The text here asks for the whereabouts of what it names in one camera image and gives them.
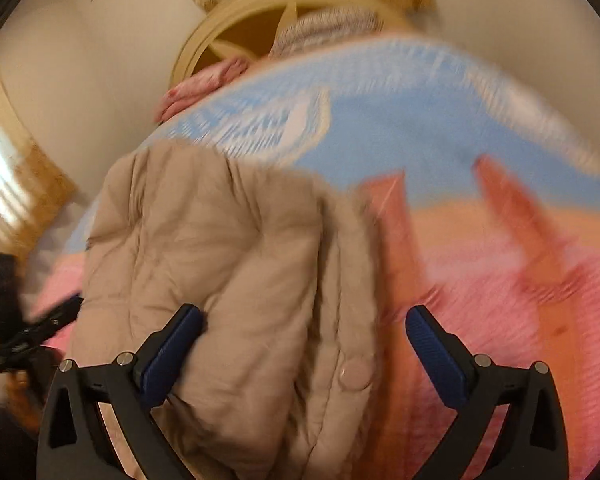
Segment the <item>beige quilted puffer jacket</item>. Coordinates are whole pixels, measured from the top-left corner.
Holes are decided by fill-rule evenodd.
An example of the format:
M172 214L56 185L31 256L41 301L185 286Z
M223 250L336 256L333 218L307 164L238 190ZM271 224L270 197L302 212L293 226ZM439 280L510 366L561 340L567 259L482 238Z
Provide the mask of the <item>beige quilted puffer jacket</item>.
M378 382L377 256L358 197L160 141L109 170L68 355L135 350L182 304L206 329L156 419L201 479L347 479Z

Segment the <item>beige patterned side curtain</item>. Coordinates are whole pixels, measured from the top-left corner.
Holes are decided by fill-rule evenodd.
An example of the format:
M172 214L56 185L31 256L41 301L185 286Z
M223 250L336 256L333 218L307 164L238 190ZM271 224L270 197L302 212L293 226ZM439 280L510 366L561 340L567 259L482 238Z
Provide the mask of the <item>beige patterned side curtain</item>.
M0 252L27 258L75 192L20 122L0 78Z

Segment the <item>pink and blue bedspread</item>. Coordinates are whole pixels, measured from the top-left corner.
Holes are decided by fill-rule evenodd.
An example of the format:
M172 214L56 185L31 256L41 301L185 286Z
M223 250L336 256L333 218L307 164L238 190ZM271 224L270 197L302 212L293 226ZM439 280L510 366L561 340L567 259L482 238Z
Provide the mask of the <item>pink and blue bedspread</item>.
M378 36L261 64L132 153L171 140L363 203L379 365L347 479L417 479L456 416L405 335L414 306L495 364L546 363L567 479L600 479L600 159L534 93L443 44ZM147 479L99 409L127 479Z

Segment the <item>cream round wooden headboard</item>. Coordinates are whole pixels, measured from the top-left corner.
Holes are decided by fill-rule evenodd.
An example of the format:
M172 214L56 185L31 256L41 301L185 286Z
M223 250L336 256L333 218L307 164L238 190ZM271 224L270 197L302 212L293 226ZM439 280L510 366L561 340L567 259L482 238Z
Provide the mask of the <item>cream round wooden headboard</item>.
M357 6L376 13L384 32L415 30L404 12L382 0L226 0L211 10L186 39L172 68L170 84L175 86L224 58L260 60L298 18L334 6Z

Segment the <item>pink floral folded blanket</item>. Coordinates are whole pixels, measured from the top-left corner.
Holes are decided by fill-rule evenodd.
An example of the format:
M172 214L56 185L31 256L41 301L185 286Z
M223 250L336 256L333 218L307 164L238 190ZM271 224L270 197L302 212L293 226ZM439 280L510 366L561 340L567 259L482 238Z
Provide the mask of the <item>pink floral folded blanket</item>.
M166 122L182 110L230 84L248 70L250 61L235 56L205 67L168 90L160 99L154 117L156 124Z

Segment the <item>striped pillow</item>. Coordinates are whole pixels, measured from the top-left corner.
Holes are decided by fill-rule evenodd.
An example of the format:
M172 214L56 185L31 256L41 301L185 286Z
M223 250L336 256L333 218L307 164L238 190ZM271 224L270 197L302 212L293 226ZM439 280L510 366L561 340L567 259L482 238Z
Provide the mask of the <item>striped pillow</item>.
M288 58L381 30L376 12L359 6L334 6L303 15L280 32L269 58Z

